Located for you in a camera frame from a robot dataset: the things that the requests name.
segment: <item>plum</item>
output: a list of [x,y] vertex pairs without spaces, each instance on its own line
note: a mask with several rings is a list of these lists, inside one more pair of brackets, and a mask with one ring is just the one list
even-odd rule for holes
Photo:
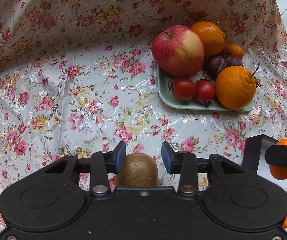
[[226,67],[227,67],[226,60],[220,55],[216,55],[208,59],[205,69],[208,71],[209,75],[213,79],[216,79],[220,71],[225,69]]
[[227,57],[226,62],[227,62],[228,67],[231,67],[231,66],[242,66],[243,67],[244,66],[242,63],[242,60],[238,59],[237,57]]

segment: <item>screw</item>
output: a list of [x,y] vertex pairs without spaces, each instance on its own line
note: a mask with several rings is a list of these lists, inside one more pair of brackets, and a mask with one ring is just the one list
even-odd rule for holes
[[183,192],[183,193],[194,193],[197,191],[196,187],[195,186],[192,186],[192,185],[183,185],[180,190]]
[[92,188],[93,192],[97,193],[97,194],[103,194],[106,193],[108,191],[108,188],[104,185],[96,185]]
[[146,196],[149,195],[149,192],[147,192],[147,191],[142,191],[142,192],[140,192],[140,195],[141,195],[142,197],[146,197]]

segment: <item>plate of fruit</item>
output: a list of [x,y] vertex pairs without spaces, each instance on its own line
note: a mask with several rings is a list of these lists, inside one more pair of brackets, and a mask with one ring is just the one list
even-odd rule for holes
[[[256,66],[246,68],[243,49],[228,45],[226,34],[211,22],[191,28],[176,25],[154,39],[152,56],[157,63],[162,101],[177,109],[248,112],[258,86]],[[209,79],[202,77],[202,71]]]

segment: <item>red tomato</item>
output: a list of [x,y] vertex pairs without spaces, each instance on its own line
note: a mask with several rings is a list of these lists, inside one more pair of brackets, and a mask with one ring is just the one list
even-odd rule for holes
[[190,100],[195,92],[195,84],[189,78],[177,78],[174,81],[172,94],[178,101]]
[[214,85],[208,80],[200,80],[196,83],[195,99],[198,103],[210,107],[214,97]]

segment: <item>tray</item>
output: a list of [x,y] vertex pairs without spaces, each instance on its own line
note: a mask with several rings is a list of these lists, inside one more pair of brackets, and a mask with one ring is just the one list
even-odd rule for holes
[[157,66],[157,76],[158,76],[158,90],[159,96],[161,100],[168,106],[176,108],[176,109],[190,109],[190,110],[206,110],[206,111],[232,111],[232,112],[249,112],[252,110],[254,105],[254,99],[252,99],[251,103],[239,110],[230,110],[228,108],[223,107],[216,99],[213,100],[210,107],[202,106],[198,104],[196,101],[189,100],[187,102],[179,102],[177,101],[172,92],[168,89],[168,81],[174,81],[174,77],[170,74],[162,70],[159,66]]

